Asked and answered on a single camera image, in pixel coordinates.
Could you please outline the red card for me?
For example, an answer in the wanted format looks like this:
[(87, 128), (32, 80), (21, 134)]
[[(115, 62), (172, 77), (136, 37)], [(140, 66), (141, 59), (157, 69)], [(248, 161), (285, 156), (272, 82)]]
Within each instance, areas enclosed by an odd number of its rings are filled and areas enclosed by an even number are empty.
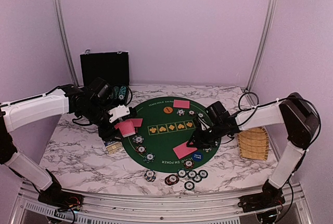
[(173, 107), (174, 108), (189, 109), (190, 108), (190, 101), (189, 100), (174, 99), (174, 101), (173, 101)]
[(143, 123), (143, 119), (142, 118), (132, 118), (131, 122), (133, 123), (134, 127), (141, 127), (142, 123)]
[(198, 149), (195, 147), (188, 147), (187, 142), (184, 142), (176, 147), (173, 148), (173, 151), (178, 159), (182, 159), (193, 152), (197, 151)]

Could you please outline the red striped card deck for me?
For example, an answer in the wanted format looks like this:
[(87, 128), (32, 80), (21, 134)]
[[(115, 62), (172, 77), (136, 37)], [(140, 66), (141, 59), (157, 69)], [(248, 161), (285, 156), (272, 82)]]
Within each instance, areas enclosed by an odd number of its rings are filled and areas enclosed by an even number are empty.
[(136, 134), (134, 124), (131, 120), (119, 122), (115, 125), (115, 129), (118, 129), (123, 138)]

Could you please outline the red chips bottom mat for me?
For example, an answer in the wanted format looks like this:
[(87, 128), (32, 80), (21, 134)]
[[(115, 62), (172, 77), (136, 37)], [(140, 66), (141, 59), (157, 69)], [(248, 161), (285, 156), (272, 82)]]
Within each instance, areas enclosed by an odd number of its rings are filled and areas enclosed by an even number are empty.
[(194, 162), (192, 160), (186, 160), (184, 163), (183, 163), (184, 167), (186, 169), (192, 169), (193, 166), (194, 166)]

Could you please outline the teal chip top mat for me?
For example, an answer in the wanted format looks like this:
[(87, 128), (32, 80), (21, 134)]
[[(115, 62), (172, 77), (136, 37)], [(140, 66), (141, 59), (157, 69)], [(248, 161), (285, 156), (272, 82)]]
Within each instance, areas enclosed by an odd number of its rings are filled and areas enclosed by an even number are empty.
[(203, 117), (204, 117), (204, 114), (201, 113), (201, 112), (199, 112), (199, 113), (197, 113), (197, 116), (198, 116), (199, 118), (203, 118)]

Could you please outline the small chip top mat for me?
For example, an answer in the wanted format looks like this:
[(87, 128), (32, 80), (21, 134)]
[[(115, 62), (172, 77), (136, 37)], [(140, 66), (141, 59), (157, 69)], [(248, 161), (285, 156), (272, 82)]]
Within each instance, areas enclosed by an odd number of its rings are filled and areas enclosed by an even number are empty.
[(195, 111), (193, 111), (193, 110), (189, 110), (188, 111), (188, 115), (190, 115), (190, 116), (194, 116), (196, 113), (195, 113)]

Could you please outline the white blue chips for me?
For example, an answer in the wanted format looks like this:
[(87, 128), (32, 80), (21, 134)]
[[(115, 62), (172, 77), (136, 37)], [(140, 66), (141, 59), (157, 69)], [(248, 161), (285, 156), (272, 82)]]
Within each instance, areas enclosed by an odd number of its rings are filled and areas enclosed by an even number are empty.
[(144, 138), (141, 136), (141, 135), (135, 135), (133, 138), (132, 138), (132, 141), (136, 144), (141, 144), (143, 143), (144, 141)]

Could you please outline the teal chip two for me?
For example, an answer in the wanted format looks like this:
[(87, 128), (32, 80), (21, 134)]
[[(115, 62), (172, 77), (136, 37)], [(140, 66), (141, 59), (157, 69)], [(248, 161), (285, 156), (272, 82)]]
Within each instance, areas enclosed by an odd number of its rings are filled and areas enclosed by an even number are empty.
[(188, 171), (187, 176), (189, 178), (195, 178), (197, 176), (197, 172), (194, 170), (190, 170), (190, 171)]

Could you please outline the teal chip three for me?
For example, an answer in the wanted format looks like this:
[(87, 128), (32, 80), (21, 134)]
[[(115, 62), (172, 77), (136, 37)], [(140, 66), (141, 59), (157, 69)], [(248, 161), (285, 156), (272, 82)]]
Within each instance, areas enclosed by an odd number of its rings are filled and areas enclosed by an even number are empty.
[(207, 178), (208, 177), (208, 172), (204, 169), (200, 170), (198, 172), (198, 175), (201, 177), (201, 178)]

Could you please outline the teal chip one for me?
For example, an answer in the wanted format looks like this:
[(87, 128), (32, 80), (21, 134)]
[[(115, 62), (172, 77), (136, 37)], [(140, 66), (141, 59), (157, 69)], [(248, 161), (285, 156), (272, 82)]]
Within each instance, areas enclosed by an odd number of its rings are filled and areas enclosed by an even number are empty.
[(184, 169), (179, 169), (179, 170), (177, 171), (177, 176), (178, 176), (179, 178), (184, 178), (186, 175), (187, 175), (187, 171), (184, 170)]

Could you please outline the orange dealer button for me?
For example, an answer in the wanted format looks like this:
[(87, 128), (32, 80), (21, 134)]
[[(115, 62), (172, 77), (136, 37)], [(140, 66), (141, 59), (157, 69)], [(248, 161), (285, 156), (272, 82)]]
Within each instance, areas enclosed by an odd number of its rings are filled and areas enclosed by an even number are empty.
[(173, 108), (172, 107), (165, 107), (163, 109), (164, 113), (166, 114), (171, 114), (173, 112)]

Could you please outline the red black chip stack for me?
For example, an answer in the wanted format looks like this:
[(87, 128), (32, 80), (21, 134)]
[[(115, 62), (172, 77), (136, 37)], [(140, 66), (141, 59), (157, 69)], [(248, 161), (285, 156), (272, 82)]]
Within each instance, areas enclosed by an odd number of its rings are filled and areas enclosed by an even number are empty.
[(179, 182), (179, 177), (175, 174), (171, 174), (165, 178), (164, 182), (166, 185), (172, 186)]

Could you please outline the teal chip four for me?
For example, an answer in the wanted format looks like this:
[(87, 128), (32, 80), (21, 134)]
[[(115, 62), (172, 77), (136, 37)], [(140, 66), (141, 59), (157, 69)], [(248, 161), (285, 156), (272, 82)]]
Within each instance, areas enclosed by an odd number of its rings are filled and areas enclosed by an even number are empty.
[(187, 181), (184, 183), (184, 188), (191, 191), (195, 188), (195, 184), (192, 181)]

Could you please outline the teal chips mat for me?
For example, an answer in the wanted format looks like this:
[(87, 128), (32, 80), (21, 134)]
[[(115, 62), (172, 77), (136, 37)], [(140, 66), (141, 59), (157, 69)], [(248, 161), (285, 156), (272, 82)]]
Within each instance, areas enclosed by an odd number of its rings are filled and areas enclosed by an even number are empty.
[(143, 161), (145, 163), (151, 163), (155, 160), (156, 156), (153, 153), (148, 153), (144, 156)]

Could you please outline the white blue chip stack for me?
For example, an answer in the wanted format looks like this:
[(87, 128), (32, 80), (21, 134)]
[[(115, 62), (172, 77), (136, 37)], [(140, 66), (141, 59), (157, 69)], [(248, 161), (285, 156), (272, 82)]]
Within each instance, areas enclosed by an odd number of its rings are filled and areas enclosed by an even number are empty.
[(144, 177), (147, 182), (153, 182), (156, 179), (156, 172), (153, 170), (147, 170)]

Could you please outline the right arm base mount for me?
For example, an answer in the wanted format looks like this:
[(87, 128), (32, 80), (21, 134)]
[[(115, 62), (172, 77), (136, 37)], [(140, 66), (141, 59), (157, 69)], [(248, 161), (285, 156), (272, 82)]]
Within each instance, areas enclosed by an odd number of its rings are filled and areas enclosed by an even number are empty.
[(284, 204), (285, 198), (282, 193), (278, 193), (275, 198), (270, 197), (263, 192), (244, 195), (239, 198), (238, 207), (241, 207), (244, 213), (256, 210), (262, 210)]

